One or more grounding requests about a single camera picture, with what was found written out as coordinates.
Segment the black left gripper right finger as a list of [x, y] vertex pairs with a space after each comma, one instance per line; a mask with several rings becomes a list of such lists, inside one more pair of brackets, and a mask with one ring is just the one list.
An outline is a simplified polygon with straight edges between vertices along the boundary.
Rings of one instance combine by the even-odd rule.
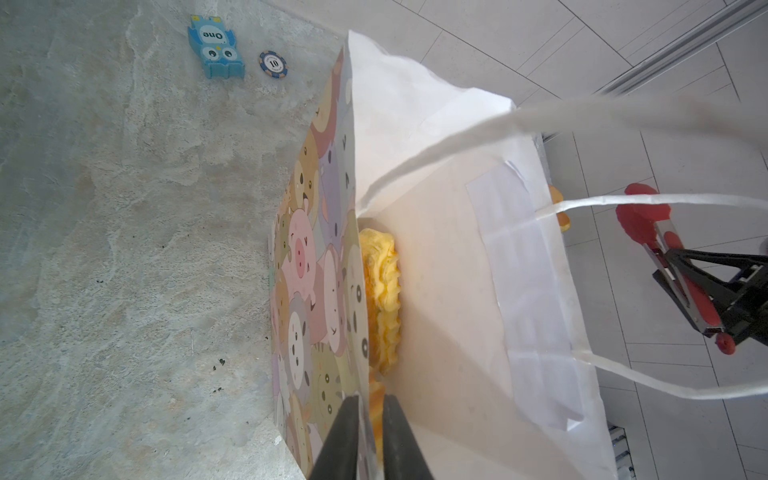
[[383, 402], [383, 464], [386, 480], [433, 480], [405, 413], [394, 395]]

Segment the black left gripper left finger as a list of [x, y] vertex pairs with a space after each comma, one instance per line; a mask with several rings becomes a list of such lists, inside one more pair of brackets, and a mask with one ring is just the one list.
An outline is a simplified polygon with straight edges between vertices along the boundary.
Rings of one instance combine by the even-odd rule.
[[343, 400], [309, 480], [355, 480], [359, 442], [359, 396]]

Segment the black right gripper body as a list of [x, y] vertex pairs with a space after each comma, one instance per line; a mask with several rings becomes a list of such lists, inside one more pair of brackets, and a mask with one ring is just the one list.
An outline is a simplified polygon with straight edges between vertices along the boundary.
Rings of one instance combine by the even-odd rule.
[[767, 343], [767, 257], [673, 249], [673, 266], [713, 302], [736, 346], [747, 339]]

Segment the red kitchen tongs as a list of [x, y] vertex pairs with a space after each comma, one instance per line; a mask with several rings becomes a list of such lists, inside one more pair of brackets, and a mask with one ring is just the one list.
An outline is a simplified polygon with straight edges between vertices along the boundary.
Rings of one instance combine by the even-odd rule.
[[616, 207], [616, 216], [624, 232], [640, 244], [653, 260], [657, 267], [653, 273], [654, 280], [694, 330], [707, 338], [714, 338], [722, 353], [734, 354], [736, 342], [725, 331], [710, 297], [667, 259], [669, 251], [684, 247], [671, 222], [671, 207], [667, 204], [621, 204]]

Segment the cartoon animal paper bag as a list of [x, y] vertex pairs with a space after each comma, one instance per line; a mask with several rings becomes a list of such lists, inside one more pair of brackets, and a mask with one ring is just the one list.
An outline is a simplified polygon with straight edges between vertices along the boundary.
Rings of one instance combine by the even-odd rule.
[[[518, 108], [461, 88], [349, 32], [270, 240], [275, 420], [306, 478], [349, 396], [359, 396], [356, 479], [384, 477], [369, 370], [399, 401], [443, 479], [613, 479], [596, 378], [605, 370], [688, 401], [763, 396], [765, 381], [697, 389], [594, 354], [558, 217], [598, 205], [765, 209], [720, 194], [555, 203], [533, 137], [606, 126], [765, 145], [767, 117], [705, 97], [593, 95]], [[360, 231], [394, 236], [401, 340], [369, 363]]]

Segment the braided yellow fake bread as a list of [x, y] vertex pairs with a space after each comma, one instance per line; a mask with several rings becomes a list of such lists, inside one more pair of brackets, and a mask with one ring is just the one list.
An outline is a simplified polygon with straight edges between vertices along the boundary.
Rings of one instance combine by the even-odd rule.
[[394, 236], [371, 228], [360, 231], [369, 327], [369, 363], [386, 376], [398, 362], [400, 329], [399, 255]]

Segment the ridged yellow fake bread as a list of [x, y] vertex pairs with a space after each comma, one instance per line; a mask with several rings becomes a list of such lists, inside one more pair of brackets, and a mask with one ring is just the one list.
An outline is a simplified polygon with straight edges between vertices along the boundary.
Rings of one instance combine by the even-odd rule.
[[383, 407], [386, 388], [376, 378], [376, 373], [373, 369], [369, 370], [369, 389], [369, 413], [373, 429], [377, 460], [379, 465], [383, 465]]

